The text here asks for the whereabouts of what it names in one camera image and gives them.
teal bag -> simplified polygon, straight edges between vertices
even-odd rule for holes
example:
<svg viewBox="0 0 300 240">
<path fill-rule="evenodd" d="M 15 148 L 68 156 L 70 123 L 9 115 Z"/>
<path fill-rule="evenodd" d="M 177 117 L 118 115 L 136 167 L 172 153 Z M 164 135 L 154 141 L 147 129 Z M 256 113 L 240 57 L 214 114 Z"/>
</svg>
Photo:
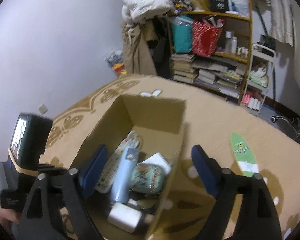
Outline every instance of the teal bag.
<svg viewBox="0 0 300 240">
<path fill-rule="evenodd" d="M 192 22 L 185 15 L 171 19 L 175 53 L 189 53 L 192 50 Z"/>
</svg>

electrical socket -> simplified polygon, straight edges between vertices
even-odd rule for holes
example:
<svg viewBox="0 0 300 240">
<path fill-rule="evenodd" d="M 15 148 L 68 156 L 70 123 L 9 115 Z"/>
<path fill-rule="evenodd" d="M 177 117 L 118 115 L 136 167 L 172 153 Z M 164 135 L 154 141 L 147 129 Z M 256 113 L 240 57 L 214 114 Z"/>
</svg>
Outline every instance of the electrical socket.
<svg viewBox="0 0 300 240">
<path fill-rule="evenodd" d="M 42 104 L 41 106 L 38 107 L 38 110 L 40 114 L 44 115 L 48 111 L 48 108 L 45 106 L 45 104 Z"/>
</svg>

light blue bottle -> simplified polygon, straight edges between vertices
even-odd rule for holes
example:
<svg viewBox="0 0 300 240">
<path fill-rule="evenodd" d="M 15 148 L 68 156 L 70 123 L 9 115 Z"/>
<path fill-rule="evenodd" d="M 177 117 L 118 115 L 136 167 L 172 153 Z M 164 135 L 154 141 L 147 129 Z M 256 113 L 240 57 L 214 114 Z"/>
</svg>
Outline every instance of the light blue bottle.
<svg viewBox="0 0 300 240">
<path fill-rule="evenodd" d="M 117 175 L 112 185 L 110 202 L 125 204 L 129 200 L 130 178 L 137 165 L 140 151 L 134 147 L 126 147 L 121 156 Z"/>
</svg>

white puffer jacket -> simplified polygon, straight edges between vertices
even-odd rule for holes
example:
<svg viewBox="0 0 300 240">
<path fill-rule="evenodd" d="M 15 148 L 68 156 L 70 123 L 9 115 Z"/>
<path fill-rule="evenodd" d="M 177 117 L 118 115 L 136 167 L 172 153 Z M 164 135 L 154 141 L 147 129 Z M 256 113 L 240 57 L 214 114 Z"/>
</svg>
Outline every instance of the white puffer jacket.
<svg viewBox="0 0 300 240">
<path fill-rule="evenodd" d="M 143 23 L 172 9 L 171 0 L 123 0 L 122 18 L 128 25 Z"/>
</svg>

caster wheel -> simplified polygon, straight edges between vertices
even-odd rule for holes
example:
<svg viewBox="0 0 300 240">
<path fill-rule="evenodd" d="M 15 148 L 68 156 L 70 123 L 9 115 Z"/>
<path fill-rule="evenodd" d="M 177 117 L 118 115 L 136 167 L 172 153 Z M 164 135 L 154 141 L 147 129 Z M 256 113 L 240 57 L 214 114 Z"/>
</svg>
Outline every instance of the caster wheel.
<svg viewBox="0 0 300 240">
<path fill-rule="evenodd" d="M 277 119 L 275 118 L 275 116 L 271 116 L 270 118 L 271 122 L 275 123 L 277 121 Z"/>
</svg>

